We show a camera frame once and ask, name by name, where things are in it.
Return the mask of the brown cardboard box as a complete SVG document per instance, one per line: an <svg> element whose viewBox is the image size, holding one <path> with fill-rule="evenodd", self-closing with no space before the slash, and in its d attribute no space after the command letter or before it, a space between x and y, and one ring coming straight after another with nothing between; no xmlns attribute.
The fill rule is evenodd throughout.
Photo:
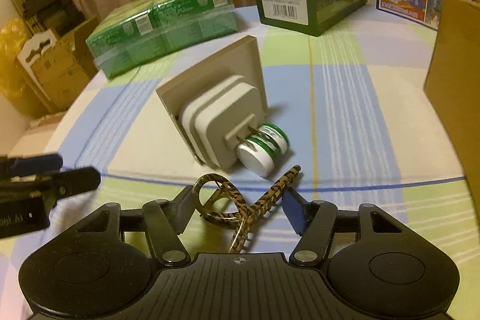
<svg viewBox="0 0 480 320"><path fill-rule="evenodd" d="M442 0L425 95L456 150L465 177L479 175L479 4Z"/></svg>

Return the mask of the yellow plastic bag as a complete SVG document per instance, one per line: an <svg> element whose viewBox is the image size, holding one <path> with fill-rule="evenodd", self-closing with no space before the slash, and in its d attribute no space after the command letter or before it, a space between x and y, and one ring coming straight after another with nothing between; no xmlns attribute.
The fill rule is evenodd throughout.
<svg viewBox="0 0 480 320"><path fill-rule="evenodd" d="M17 18L1 29L1 94L22 115L38 118L44 113L44 107L15 63L29 39L28 32L24 22Z"/></svg>

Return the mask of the green shrink-wrapped carton pack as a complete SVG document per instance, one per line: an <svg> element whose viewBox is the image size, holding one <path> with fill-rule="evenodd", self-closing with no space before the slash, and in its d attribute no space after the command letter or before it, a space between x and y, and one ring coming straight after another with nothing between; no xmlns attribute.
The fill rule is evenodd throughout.
<svg viewBox="0 0 480 320"><path fill-rule="evenodd" d="M112 79L237 31L233 0L135 0L112 11L85 42L96 68Z"/></svg>

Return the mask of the yellow cardboard box on floor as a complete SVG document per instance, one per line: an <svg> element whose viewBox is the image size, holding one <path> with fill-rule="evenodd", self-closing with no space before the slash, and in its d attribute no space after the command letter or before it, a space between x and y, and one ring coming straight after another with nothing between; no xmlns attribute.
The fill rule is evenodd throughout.
<svg viewBox="0 0 480 320"><path fill-rule="evenodd" d="M27 40L14 64L50 114L67 110L98 73L86 38L98 26L87 19L62 37L52 30Z"/></svg>

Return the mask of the beige plate with white adapter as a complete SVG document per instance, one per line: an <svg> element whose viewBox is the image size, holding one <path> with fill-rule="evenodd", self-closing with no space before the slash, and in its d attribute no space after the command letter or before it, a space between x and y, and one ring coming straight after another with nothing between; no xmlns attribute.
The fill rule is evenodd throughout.
<svg viewBox="0 0 480 320"><path fill-rule="evenodd" d="M245 36L157 88L168 117L199 162L223 171L268 112L258 41Z"/></svg>

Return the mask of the small white green jar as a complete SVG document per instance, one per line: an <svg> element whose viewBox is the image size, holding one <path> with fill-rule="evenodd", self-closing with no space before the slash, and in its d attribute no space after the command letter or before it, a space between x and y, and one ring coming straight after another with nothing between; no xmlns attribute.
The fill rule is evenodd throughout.
<svg viewBox="0 0 480 320"><path fill-rule="evenodd" d="M250 133L239 140L236 154L247 170L266 178L275 170L278 159L290 149L289 138L276 124L263 123L248 129Z"/></svg>

